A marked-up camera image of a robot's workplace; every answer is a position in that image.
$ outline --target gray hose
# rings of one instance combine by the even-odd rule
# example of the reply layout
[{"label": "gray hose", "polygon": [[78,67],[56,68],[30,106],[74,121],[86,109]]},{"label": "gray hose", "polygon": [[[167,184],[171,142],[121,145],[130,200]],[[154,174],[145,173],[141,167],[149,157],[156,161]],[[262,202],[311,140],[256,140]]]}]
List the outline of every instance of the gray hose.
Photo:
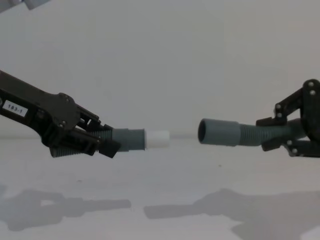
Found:
[{"label": "gray hose", "polygon": [[236,121],[204,118],[198,128],[198,140],[206,145],[260,146],[279,137],[300,139],[306,136],[300,119],[291,120],[284,126],[254,126]]},{"label": "gray hose", "polygon": [[[113,129],[92,132],[91,134],[95,137],[101,137],[103,140],[113,140],[120,143],[119,152],[146,149],[144,129]],[[81,154],[81,152],[66,147],[51,148],[50,153],[53,158]]]}]

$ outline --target white backdrop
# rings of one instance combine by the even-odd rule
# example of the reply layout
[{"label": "white backdrop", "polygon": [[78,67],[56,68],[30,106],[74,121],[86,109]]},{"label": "white backdrop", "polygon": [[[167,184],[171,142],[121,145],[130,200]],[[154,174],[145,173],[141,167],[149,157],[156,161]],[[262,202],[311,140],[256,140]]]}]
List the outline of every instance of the white backdrop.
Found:
[{"label": "white backdrop", "polygon": [[[0,69],[69,94],[115,128],[195,133],[202,118],[254,124],[305,80],[320,79],[319,8],[314,0],[52,0],[33,11],[21,4],[0,14]],[[36,137],[0,121],[3,139]],[[2,239],[320,237],[319,162],[284,149],[175,140],[113,160],[51,159],[37,140],[2,140],[0,150]],[[63,221],[54,213],[68,204],[11,211],[47,200],[44,191],[125,199],[131,211],[80,217],[80,204]]]}]

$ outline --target white table surface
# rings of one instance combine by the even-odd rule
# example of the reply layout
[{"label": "white table surface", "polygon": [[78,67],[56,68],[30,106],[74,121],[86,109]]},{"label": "white table surface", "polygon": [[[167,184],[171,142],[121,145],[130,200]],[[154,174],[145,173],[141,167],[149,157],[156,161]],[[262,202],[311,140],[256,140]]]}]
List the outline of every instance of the white table surface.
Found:
[{"label": "white table surface", "polygon": [[284,149],[214,147],[51,158],[0,141],[0,239],[315,240],[320,164]]}]

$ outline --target flexible tube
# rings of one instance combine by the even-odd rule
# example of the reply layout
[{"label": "flexible tube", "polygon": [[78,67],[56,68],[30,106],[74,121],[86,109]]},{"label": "flexible tube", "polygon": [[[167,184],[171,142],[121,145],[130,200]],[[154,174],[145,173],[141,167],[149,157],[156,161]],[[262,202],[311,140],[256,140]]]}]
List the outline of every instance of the flexible tube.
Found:
[{"label": "flexible tube", "polygon": [[[103,140],[113,140],[120,143],[121,148],[119,152],[167,148],[170,145],[170,133],[168,131],[146,131],[144,129],[124,128],[96,131],[91,134]],[[53,158],[81,154],[81,152],[66,147],[51,148],[50,153]]]},{"label": "flexible tube", "polygon": [[260,146],[279,137],[304,138],[305,131],[300,119],[291,120],[284,126],[254,126],[236,121],[204,118],[198,127],[201,144],[222,146]]}]

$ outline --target label sticker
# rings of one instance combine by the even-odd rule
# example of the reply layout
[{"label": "label sticker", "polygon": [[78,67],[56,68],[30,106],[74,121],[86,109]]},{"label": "label sticker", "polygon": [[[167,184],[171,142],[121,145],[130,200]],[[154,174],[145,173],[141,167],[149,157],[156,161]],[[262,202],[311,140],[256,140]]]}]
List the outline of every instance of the label sticker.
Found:
[{"label": "label sticker", "polygon": [[27,108],[20,106],[14,102],[8,101],[8,100],[5,101],[2,108],[4,110],[10,111],[14,114],[17,114],[21,117],[25,117],[28,112]]}]

